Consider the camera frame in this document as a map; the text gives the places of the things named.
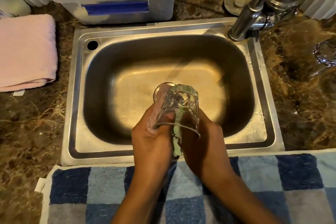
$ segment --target towel tag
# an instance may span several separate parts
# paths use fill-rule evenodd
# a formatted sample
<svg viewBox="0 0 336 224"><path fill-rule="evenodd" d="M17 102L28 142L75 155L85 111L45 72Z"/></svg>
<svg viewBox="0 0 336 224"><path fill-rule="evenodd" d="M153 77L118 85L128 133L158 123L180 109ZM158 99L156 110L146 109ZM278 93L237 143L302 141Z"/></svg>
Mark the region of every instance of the towel tag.
<svg viewBox="0 0 336 224"><path fill-rule="evenodd" d="M14 91L13 96L15 96L15 97L23 96L24 93L25 93L25 90Z"/></svg>
<svg viewBox="0 0 336 224"><path fill-rule="evenodd" d="M45 184L45 178L39 178L39 180L37 181L36 187L35 187L35 191L36 192L42 192L42 189L44 187Z"/></svg>

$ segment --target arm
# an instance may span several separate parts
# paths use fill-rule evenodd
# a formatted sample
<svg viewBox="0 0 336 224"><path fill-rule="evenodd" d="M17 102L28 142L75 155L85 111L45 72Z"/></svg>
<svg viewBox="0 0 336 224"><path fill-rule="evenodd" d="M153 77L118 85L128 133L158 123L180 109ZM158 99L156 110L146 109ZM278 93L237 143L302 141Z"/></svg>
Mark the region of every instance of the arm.
<svg viewBox="0 0 336 224"><path fill-rule="evenodd" d="M199 132L182 131L182 150L190 169L207 188L244 224L281 222L254 196L229 161L223 131L199 110Z"/></svg>
<svg viewBox="0 0 336 224"><path fill-rule="evenodd" d="M111 224L146 224L152 219L173 151L170 125L161 126L155 135L146 129L153 107L132 129L134 175Z"/></svg>

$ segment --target pink object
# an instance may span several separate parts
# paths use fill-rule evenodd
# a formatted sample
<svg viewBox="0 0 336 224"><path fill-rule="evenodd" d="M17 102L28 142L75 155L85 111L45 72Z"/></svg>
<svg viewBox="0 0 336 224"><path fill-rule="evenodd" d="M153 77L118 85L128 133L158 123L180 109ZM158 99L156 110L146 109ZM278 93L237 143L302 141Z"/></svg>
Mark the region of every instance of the pink object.
<svg viewBox="0 0 336 224"><path fill-rule="evenodd" d="M155 130L153 129L153 126L156 122L156 117L161 110L161 107L163 105L163 102L165 101L166 95L170 87L171 87L170 85L165 84L165 83L160 84L160 89L156 95L156 101L154 103L152 114L149 116L149 119L147 121L147 131L149 133L155 134Z"/></svg>
<svg viewBox="0 0 336 224"><path fill-rule="evenodd" d="M0 20L0 92L45 85L56 78L55 21L51 15Z"/></svg>

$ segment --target marble surface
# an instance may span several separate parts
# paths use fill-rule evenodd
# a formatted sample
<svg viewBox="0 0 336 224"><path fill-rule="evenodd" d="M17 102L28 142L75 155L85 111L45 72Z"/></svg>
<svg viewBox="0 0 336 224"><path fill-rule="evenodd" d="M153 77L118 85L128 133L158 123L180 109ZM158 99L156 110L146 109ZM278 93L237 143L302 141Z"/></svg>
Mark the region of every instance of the marble surface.
<svg viewBox="0 0 336 224"><path fill-rule="evenodd" d="M228 16L223 0L175 0L172 20ZM0 93L0 223L38 223L39 177L59 163L73 33L81 25L62 5L34 8L57 23L57 80L22 97ZM336 35L336 16L318 22L298 15L260 34L286 150L336 147L336 77L313 79L312 47Z"/></svg>

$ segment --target sink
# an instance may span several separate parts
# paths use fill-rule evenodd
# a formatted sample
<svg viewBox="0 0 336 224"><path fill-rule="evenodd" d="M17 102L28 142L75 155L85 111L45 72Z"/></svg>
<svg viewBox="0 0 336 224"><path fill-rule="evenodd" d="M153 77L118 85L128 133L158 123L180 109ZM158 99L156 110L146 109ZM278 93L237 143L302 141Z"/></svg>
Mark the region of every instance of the sink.
<svg viewBox="0 0 336 224"><path fill-rule="evenodd" d="M191 85L229 154L284 149L259 43L234 18L75 32L62 165L133 161L131 129L162 82Z"/></svg>

